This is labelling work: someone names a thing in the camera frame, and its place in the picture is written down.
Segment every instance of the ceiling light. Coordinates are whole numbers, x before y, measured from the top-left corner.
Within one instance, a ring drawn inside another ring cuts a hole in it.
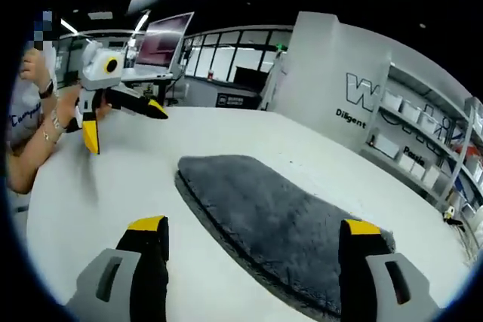
[[[69,31],[71,31],[74,34],[77,34],[77,30],[70,24],[68,24],[64,19],[60,19],[60,24],[62,24],[65,28],[67,28]]]
[[[88,16],[92,20],[112,19],[112,12],[110,12],[110,11],[94,11],[92,13],[88,13]]]
[[[149,17],[149,11],[143,15],[143,17],[139,20],[139,22],[136,25],[136,28],[134,29],[135,32],[139,32],[139,29],[143,26],[143,24],[148,20]]]

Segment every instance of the monitor screen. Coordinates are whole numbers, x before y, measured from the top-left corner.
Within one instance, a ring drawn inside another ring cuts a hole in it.
[[[170,69],[192,15],[193,13],[181,14],[150,23],[136,63]]]
[[[236,67],[234,84],[239,84],[250,90],[257,92],[258,94],[263,90],[266,83],[268,73],[257,71],[254,69],[248,69],[243,67]]]

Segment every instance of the white table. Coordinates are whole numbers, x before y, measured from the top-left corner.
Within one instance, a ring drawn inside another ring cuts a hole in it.
[[[170,108],[157,121],[112,112],[100,123],[101,155],[81,133],[65,135],[38,172],[27,241],[41,279],[60,303],[81,270],[115,247],[128,223],[170,221],[169,321],[308,321],[225,253],[174,186],[184,155],[251,155],[302,189],[394,232],[397,251],[445,306],[468,274],[441,215],[407,186],[320,134],[271,112]]]

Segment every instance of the sign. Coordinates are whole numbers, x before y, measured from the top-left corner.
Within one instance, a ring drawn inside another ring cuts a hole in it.
[[[239,94],[218,94],[216,107],[224,109],[257,109],[260,97],[241,96]]]

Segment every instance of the shelf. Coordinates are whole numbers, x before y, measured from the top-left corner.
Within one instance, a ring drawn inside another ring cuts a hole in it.
[[[413,184],[415,184],[419,189],[425,191],[431,198],[435,201],[436,204],[445,204],[443,201],[442,197],[436,194],[436,192],[430,188],[428,188],[426,185],[423,184],[423,182],[414,177],[413,174],[407,172],[406,170],[403,170],[399,165],[395,162],[394,159],[390,158],[389,156],[383,154],[381,151],[378,149],[375,149],[372,146],[369,146],[367,143],[365,143],[362,147],[363,152],[367,152],[368,154],[372,155],[373,157],[381,160],[384,162],[387,166],[391,167],[394,171],[400,173],[402,176],[404,176],[406,179],[409,179]]]
[[[452,151],[442,141],[438,140],[438,138],[435,135],[429,133],[426,130],[423,130],[419,124],[417,124],[416,122],[413,122],[411,120],[408,120],[402,113],[400,113],[400,112],[396,111],[395,109],[392,109],[388,106],[385,106],[382,103],[379,106],[379,110],[381,112],[389,114],[393,117],[396,117],[398,120],[403,121],[407,126],[415,129],[415,131],[417,131],[418,133],[423,135],[425,138],[427,138],[429,141],[431,141],[433,144],[438,146],[443,152],[445,152],[450,158],[452,158],[456,162],[460,159],[460,156],[456,152]]]
[[[463,119],[469,122],[468,115],[442,92],[436,90],[432,85],[414,77],[411,73],[399,68],[394,63],[391,63],[389,67],[389,77],[413,90],[422,98],[430,101],[449,117],[457,120]]]
[[[480,185],[478,185],[478,183],[475,180],[475,178],[473,177],[473,175],[469,172],[469,170],[466,167],[466,165],[461,165],[461,171],[463,171],[465,173],[466,177],[469,179],[469,181],[472,184],[473,188],[476,189],[478,191],[478,193],[480,194],[480,197],[482,197],[483,196],[483,191],[481,190]]]
[[[465,227],[465,238],[463,239],[463,243],[465,244],[466,250],[469,253],[469,256],[476,261],[478,257],[478,250],[482,247],[480,243],[478,242],[478,239],[476,239],[475,233],[469,226],[468,220],[464,216],[463,213],[460,213],[460,216],[458,218],[461,220],[461,222],[464,224]]]
[[[483,138],[476,132],[475,128],[471,126],[471,142],[475,144],[475,146],[483,151]]]

